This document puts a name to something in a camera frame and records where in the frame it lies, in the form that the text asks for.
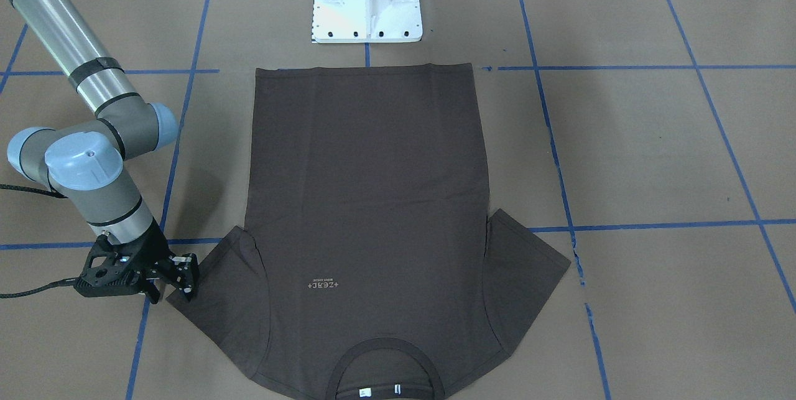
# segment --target t-shirt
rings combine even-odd
[[[488,218],[472,67],[258,69],[255,92],[245,230],[170,303],[292,398],[439,400],[506,360],[570,262]]]

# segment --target floor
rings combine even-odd
[[[256,67],[471,62],[492,209],[577,265],[454,398],[796,398],[796,0],[422,0],[409,45],[311,44],[312,0],[72,1],[182,114],[127,164],[177,254],[243,225]],[[91,119],[11,6],[0,29],[0,143]],[[3,190],[0,292],[76,275],[93,240]],[[137,295],[4,300],[0,330],[3,400],[282,398]]]

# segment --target robotic arm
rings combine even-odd
[[[174,142],[178,126],[171,110],[144,102],[71,1],[9,1],[96,116],[58,131],[26,128],[7,153],[23,176],[71,199],[97,235],[75,289],[87,297],[143,292],[154,304],[160,292],[152,281],[163,279],[190,300],[197,258],[169,250],[123,165]]]

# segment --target cable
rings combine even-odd
[[[8,184],[0,184],[0,189],[3,190],[17,190],[21,192],[28,192],[28,193],[36,193],[36,194],[43,194],[45,196],[52,196],[52,198],[64,199],[66,196],[58,192],[52,192],[47,190],[39,190],[34,189],[33,187],[22,187],[21,185],[8,185]]]
[[[75,285],[76,281],[77,277],[62,279],[60,281],[50,282],[46,284],[46,286],[38,287],[37,289],[32,289],[29,291],[13,292],[11,294],[0,294],[0,299],[13,299],[15,297],[22,297],[23,295],[36,294],[37,292],[42,292],[43,290],[51,289],[51,287],[71,287]]]

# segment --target blue grid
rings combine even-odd
[[[585,284],[585,273],[583,273],[583,267],[580,264],[580,257],[577,253],[577,237],[576,232],[582,231],[605,231],[605,230],[657,230],[657,229],[682,229],[682,228],[711,228],[711,227],[739,227],[739,226],[758,226],[762,237],[764,238],[765,244],[767,245],[767,249],[770,253],[772,262],[774,263],[774,267],[778,272],[780,280],[782,281],[782,285],[784,286],[785,292],[788,295],[790,300],[791,307],[793,307],[794,312],[796,312],[796,300],[794,300],[793,292],[791,291],[790,284],[788,283],[787,278],[785,277],[784,272],[782,272],[782,267],[779,264],[778,256],[776,255],[776,251],[774,250],[773,245],[771,244],[771,240],[768,238],[767,230],[765,226],[767,225],[796,225],[796,218],[771,218],[771,219],[763,219],[759,215],[759,211],[757,210],[756,204],[754,203],[754,199],[751,196],[751,191],[747,186],[746,179],[744,178],[744,173],[742,172],[740,165],[738,164],[738,160],[734,155],[733,147],[731,147],[730,140],[724,130],[722,125],[721,119],[719,114],[717,113],[716,107],[713,103],[713,98],[710,95],[710,91],[708,90],[707,83],[705,83],[705,79],[702,76],[703,69],[796,69],[796,65],[699,65],[697,63],[696,58],[694,57],[693,51],[691,46],[688,42],[688,38],[685,35],[685,31],[682,27],[682,23],[680,23],[680,18],[675,11],[674,5],[671,0],[666,0],[667,4],[669,5],[669,9],[673,15],[674,21],[677,24],[677,28],[680,31],[680,36],[682,36],[685,48],[688,51],[689,57],[691,59],[691,65],[590,65],[590,66],[543,66],[539,65],[537,61],[537,55],[535,54],[535,47],[534,47],[534,38],[532,37],[531,26],[529,22],[528,12],[525,8],[525,0],[519,0],[519,5],[521,9],[521,14],[523,17],[523,21],[525,23],[525,32],[527,35],[529,51],[531,54],[531,61],[532,65],[530,66],[500,66],[497,67],[498,71],[507,71],[507,72],[515,72],[515,71],[532,71],[534,72],[535,80],[537,80],[537,90],[540,96],[540,102],[542,105],[542,111],[545,116],[545,124],[548,128],[548,134],[550,137],[550,147],[552,151],[552,157],[555,164],[555,168],[557,168],[558,179],[560,184],[561,190],[561,199],[563,202],[563,209],[565,210],[566,218],[567,218],[567,225],[561,226],[543,226],[543,227],[532,227],[529,228],[534,233],[569,233],[571,242],[572,242],[572,249],[575,257],[575,264],[577,266],[577,270],[580,275],[580,282],[581,284]],[[197,39],[196,44],[194,47],[193,53],[193,60],[191,62],[191,68],[188,69],[134,69],[134,70],[127,70],[128,74],[133,75],[156,75],[156,74],[185,74],[188,75],[188,83],[187,89],[185,89],[185,99],[183,100],[182,105],[182,112],[180,116],[180,135],[177,136],[177,143],[174,147],[174,155],[172,158],[170,174],[167,184],[167,191],[165,191],[164,196],[164,205],[163,211],[160,221],[161,228],[165,228],[165,222],[167,222],[167,215],[170,205],[171,193],[174,184],[174,175],[177,170],[177,162],[179,159],[179,151],[180,151],[180,140],[182,138],[182,128],[185,125],[185,115],[188,111],[188,106],[190,106],[190,98],[193,91],[193,82],[194,77],[196,74],[207,74],[207,73],[218,73],[219,69],[217,68],[197,68],[197,62],[199,57],[199,52],[201,50],[201,42],[202,37],[205,30],[205,21],[207,20],[208,14],[208,6],[210,6],[210,0],[205,0],[204,7],[201,14],[201,20],[199,23],[199,30],[197,32]],[[60,71],[27,71],[27,72],[18,72],[12,70],[14,68],[14,62],[17,59],[17,55],[19,54],[20,48],[22,48],[22,43],[25,40],[26,34],[28,31],[28,26],[25,25],[22,27],[22,31],[18,37],[17,43],[14,47],[14,52],[12,53],[11,59],[9,60],[8,66],[6,66],[5,71],[0,72],[0,94],[2,94],[3,89],[8,82],[9,77],[48,77],[48,76],[62,76],[63,72]],[[364,65],[366,67],[371,66],[371,48],[370,44],[364,44]],[[485,70],[491,71],[493,68],[489,66],[488,68],[484,68]],[[728,154],[733,160],[734,168],[736,169],[736,173],[740,179],[742,187],[744,187],[744,192],[747,196],[747,200],[750,204],[752,212],[754,214],[753,220],[739,220],[739,221],[689,221],[689,222],[669,222],[669,223],[638,223],[638,224],[614,224],[614,225],[575,225],[572,221],[572,214],[569,208],[569,202],[567,198],[567,191],[565,186],[565,178],[563,178],[563,172],[561,170],[560,160],[557,152],[557,148],[555,147],[555,135],[552,128],[552,123],[549,116],[547,100],[545,97],[545,89],[542,83],[541,72],[542,71],[588,71],[588,70],[694,70],[697,72],[697,76],[699,76],[701,87],[704,91],[705,98],[708,102],[708,105],[711,108],[711,112],[713,113],[714,120],[716,120],[716,125],[719,127],[720,134],[722,139],[724,140],[725,147],[727,148]],[[171,239],[169,240],[170,244],[216,244],[221,241],[221,238],[185,238],[185,239]],[[26,243],[26,244],[0,244],[0,251],[2,250],[24,250],[24,249],[73,249],[73,248],[87,248],[90,247],[92,243],[90,242],[53,242],[53,243]],[[134,357],[131,363],[131,372],[130,377],[128,380],[127,386],[127,394],[126,400],[131,400],[133,398],[134,386],[136,385],[136,375],[137,375],[137,366],[139,366],[140,356],[141,356],[141,349],[143,344],[143,338],[147,328],[147,318],[149,313],[149,306],[150,303],[148,300],[145,300],[142,307],[142,315],[141,315],[141,322],[139,324],[139,333],[137,333],[137,340],[136,340],[136,349],[134,350]],[[603,382],[603,391],[606,400],[611,400],[611,389],[609,388],[608,383],[608,375],[606,374],[606,367],[603,360],[603,353],[599,343],[599,335],[596,331],[595,327],[595,313],[589,304],[585,304],[586,309],[586,318],[588,318],[589,327],[591,329],[592,340],[595,347],[595,356],[597,358],[597,363],[599,366],[600,375]]]

